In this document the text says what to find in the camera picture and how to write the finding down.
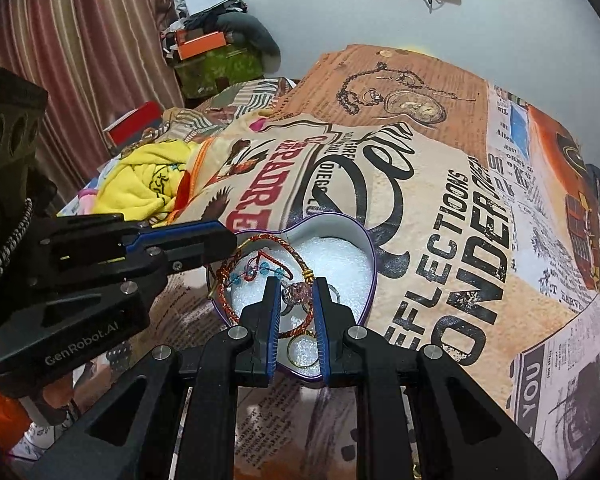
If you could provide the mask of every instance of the pile of clothes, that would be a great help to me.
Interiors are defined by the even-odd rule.
[[[183,59],[178,46],[217,32],[224,34],[226,43],[250,45],[264,56],[280,56],[269,31],[247,14],[242,0],[176,0],[176,11],[178,19],[160,35],[164,57],[171,64]]]
[[[174,209],[186,163],[200,145],[250,112],[272,110],[294,86],[283,77],[249,81],[227,88],[195,110],[165,110],[163,120],[169,127],[156,143],[111,159],[59,215],[122,213],[126,220],[162,224]]]

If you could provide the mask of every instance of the curtain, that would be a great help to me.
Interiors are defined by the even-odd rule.
[[[173,0],[0,0],[0,66],[49,102],[36,157],[70,200],[109,158],[103,129],[155,100],[182,106],[159,31]]]

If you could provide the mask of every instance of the purple tin rim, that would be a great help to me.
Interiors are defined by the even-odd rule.
[[[372,251],[373,251],[373,278],[371,279],[371,288],[369,288],[369,295],[368,298],[366,299],[366,303],[365,303],[365,307],[362,310],[362,314],[360,315],[360,320],[358,321],[358,323],[360,324],[365,324],[366,323],[366,318],[369,316],[369,311],[371,311],[371,304],[374,302],[374,296],[376,295],[376,286],[378,284],[378,258],[376,257],[376,250],[374,248],[374,244],[373,244],[373,240],[371,239],[371,236],[369,236],[369,232],[365,229],[365,227],[358,222],[355,218],[349,216],[349,215],[345,215],[343,213],[336,213],[336,212],[324,212],[324,213],[316,213],[315,215],[311,215],[308,216],[307,218],[303,218],[301,221],[299,221],[297,224],[288,227],[287,229],[283,229],[282,231],[271,231],[271,230],[260,230],[260,229],[248,229],[245,231],[238,231],[236,234],[237,235],[252,235],[252,234],[256,234],[256,233],[269,233],[269,234],[281,234],[281,233],[286,233],[289,232],[293,229],[295,229],[296,227],[298,227],[300,224],[303,224],[304,222],[307,222],[308,220],[311,220],[312,218],[316,218],[318,216],[324,216],[324,215],[328,215],[328,216],[341,216],[343,218],[346,218],[347,220],[354,222],[355,224],[358,225],[358,227],[360,227],[360,229],[362,229],[362,231],[364,232],[366,239],[369,241],[369,246],[371,247]],[[210,282],[210,273],[209,271],[206,272],[206,288],[208,290],[211,290],[211,282]],[[220,317],[220,319],[222,319],[222,322],[224,322],[225,325],[227,326],[232,326],[231,322],[227,319],[227,317],[224,314],[224,311],[222,310],[222,308],[220,308],[220,306],[218,305],[218,303],[216,302],[216,300],[214,298],[211,298],[211,302],[214,305],[214,309],[216,311],[216,314],[218,314],[218,316]],[[285,366],[283,364],[277,363],[276,365],[276,370],[281,370],[283,373],[287,374],[287,375],[291,375],[292,377],[296,378],[296,379],[300,379],[302,382],[304,383],[320,383],[322,382],[322,375],[318,375],[315,377],[306,377],[298,372],[296,372],[295,370],[292,370],[291,368],[289,368],[288,366]]]

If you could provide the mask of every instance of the yellow cloth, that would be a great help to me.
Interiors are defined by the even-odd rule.
[[[197,143],[183,140],[140,146],[111,171],[98,191],[93,213],[163,221],[173,210],[187,161],[199,148]]]

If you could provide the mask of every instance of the screw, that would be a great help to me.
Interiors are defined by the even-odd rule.
[[[171,347],[167,345],[158,345],[151,350],[151,357],[156,361],[162,361],[171,355]]]
[[[229,337],[231,339],[242,339],[244,337],[247,337],[247,334],[249,333],[249,331],[243,327],[243,326],[233,326],[229,329]]]
[[[123,282],[120,285],[120,290],[122,294],[133,294],[136,290],[138,290],[138,284],[136,282]]]
[[[360,325],[350,326],[347,334],[352,339],[364,339],[366,337],[366,328]]]
[[[425,346],[423,352],[429,359],[440,359],[442,357],[442,348],[436,345]]]

